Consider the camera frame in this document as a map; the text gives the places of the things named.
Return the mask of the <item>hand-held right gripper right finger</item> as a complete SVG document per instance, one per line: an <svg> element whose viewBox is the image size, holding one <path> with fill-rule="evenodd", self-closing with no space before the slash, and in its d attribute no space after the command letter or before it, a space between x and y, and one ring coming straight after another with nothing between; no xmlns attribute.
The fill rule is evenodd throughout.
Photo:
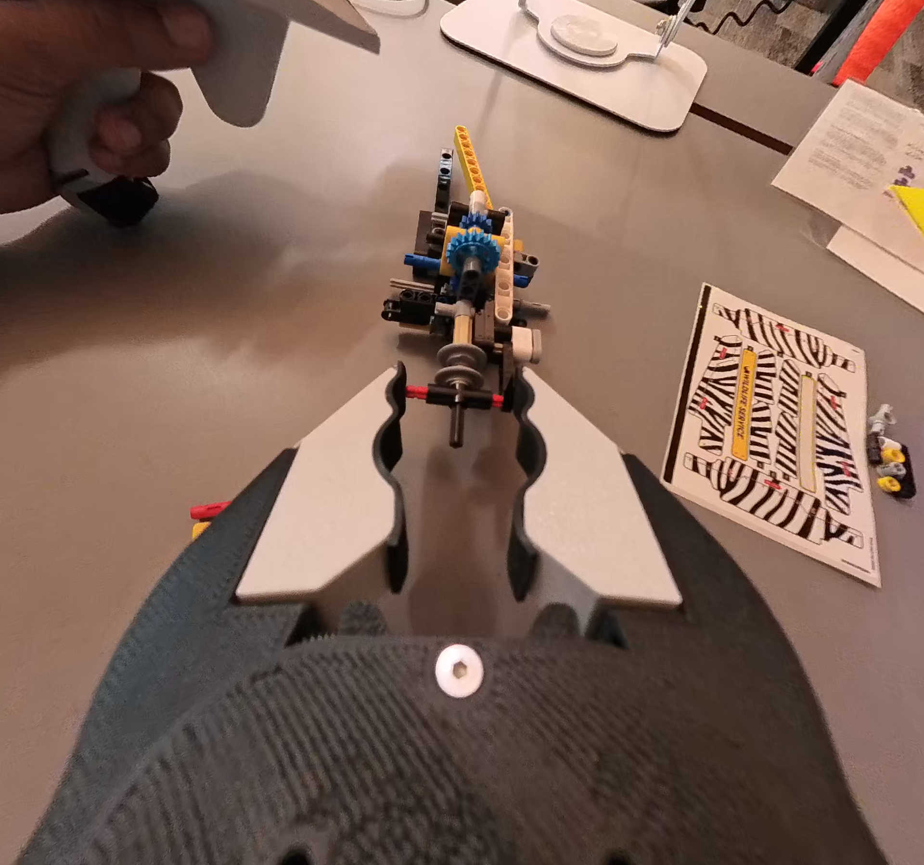
<svg viewBox="0 0 924 865"><path fill-rule="evenodd" d="M529 367L512 411L524 474L507 552L515 601L576 613L678 608L682 596L618 445Z"/></svg>

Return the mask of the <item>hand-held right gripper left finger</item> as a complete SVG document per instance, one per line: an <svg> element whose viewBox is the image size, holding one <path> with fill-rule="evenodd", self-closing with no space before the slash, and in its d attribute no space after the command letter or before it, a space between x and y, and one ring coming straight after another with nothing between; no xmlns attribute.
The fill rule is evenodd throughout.
<svg viewBox="0 0 924 865"><path fill-rule="evenodd" d="M400 594L409 574L395 467L407 370L387 368L304 436L237 583L246 605L346 605Z"/></svg>

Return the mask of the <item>multicoloured lego model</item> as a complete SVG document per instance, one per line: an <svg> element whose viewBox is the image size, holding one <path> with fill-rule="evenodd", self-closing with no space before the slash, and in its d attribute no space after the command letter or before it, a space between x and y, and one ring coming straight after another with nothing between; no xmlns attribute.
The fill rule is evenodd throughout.
<svg viewBox="0 0 924 865"><path fill-rule="evenodd" d="M525 365L540 362L534 322L549 305L522 297L539 269L514 236L514 214L495 206L468 128L441 151L433 208L419 213L404 279L390 280L381 317L440 345L437 370L406 395L449 413L449 445L464 443L469 411L508 411Z"/></svg>

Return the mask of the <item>person's left hand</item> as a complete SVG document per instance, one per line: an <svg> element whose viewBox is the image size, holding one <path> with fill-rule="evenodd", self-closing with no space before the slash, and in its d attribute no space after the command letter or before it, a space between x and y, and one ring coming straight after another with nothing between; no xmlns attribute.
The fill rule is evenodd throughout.
<svg viewBox="0 0 924 865"><path fill-rule="evenodd" d="M213 45L209 18L183 0L2 0L1 213L54 198L45 132L71 88L104 71L138 69L141 84L97 112L91 160L115 176L163 174L183 105L158 72L196 66Z"/></svg>

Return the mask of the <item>zebra striped sticker sheet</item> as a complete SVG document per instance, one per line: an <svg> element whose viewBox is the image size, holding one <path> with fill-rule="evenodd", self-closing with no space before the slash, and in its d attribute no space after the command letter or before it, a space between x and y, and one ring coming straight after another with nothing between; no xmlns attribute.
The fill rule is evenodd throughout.
<svg viewBox="0 0 924 865"><path fill-rule="evenodd" d="M704 283L662 482L879 589L865 352Z"/></svg>

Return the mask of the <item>white book stand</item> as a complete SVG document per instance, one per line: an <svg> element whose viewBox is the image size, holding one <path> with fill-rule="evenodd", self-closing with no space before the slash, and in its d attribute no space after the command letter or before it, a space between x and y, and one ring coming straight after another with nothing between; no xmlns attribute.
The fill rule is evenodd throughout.
<svg viewBox="0 0 924 865"><path fill-rule="evenodd" d="M649 32L580 0L465 0L443 36L618 119L676 132L699 94L707 63L675 43L696 0Z"/></svg>

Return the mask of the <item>white printed paper sheet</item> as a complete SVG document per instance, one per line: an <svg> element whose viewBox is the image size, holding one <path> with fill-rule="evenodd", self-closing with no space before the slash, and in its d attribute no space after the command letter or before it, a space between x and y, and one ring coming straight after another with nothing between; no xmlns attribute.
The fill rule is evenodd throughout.
<svg viewBox="0 0 924 865"><path fill-rule="evenodd" d="M840 227L831 237L827 249L866 278L923 313L921 270L846 227Z"/></svg>
<svg viewBox="0 0 924 865"><path fill-rule="evenodd" d="M772 185L922 271L923 237L894 183L923 187L922 114L846 82Z"/></svg>

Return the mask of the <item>yellow flat piece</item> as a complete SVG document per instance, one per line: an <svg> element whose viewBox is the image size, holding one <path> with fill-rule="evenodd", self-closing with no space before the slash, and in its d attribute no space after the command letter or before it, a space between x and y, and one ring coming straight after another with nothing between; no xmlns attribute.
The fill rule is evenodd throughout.
<svg viewBox="0 0 924 865"><path fill-rule="evenodd" d="M894 183L889 187L889 192L904 208L908 217L923 235L923 188Z"/></svg>

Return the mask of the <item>orange object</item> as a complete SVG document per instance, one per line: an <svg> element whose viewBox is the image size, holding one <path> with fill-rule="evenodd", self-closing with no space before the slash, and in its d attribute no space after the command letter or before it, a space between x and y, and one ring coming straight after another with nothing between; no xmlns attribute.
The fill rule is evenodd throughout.
<svg viewBox="0 0 924 865"><path fill-rule="evenodd" d="M848 81L866 84L922 8L923 0L884 0L834 76L833 86Z"/></svg>

